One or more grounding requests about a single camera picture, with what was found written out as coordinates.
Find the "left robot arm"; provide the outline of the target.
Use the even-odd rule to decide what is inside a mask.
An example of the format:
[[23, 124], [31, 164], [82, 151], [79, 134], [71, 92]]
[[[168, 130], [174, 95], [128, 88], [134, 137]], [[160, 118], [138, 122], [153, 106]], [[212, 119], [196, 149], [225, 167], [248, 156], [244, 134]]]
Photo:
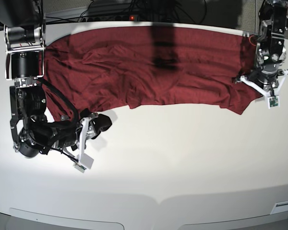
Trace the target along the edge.
[[279, 67], [285, 60], [288, 1], [264, 0], [258, 13], [259, 31], [255, 53], [255, 79], [271, 88], [277, 84]]

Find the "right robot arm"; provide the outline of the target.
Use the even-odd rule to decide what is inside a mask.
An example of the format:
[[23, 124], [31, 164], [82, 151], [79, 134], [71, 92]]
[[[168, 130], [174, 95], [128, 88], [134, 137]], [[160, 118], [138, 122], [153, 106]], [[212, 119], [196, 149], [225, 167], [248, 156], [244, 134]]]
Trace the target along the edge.
[[[66, 148], [78, 150], [68, 154], [73, 162], [86, 158], [86, 141], [111, 126], [105, 115], [89, 110], [78, 112], [75, 106], [45, 78], [46, 20], [40, 0], [0, 0], [0, 22], [6, 44], [5, 78], [12, 80], [10, 127], [13, 147], [25, 157], [48, 154], [55, 150], [66, 154]], [[49, 89], [72, 111], [59, 122], [48, 122], [45, 116]]]

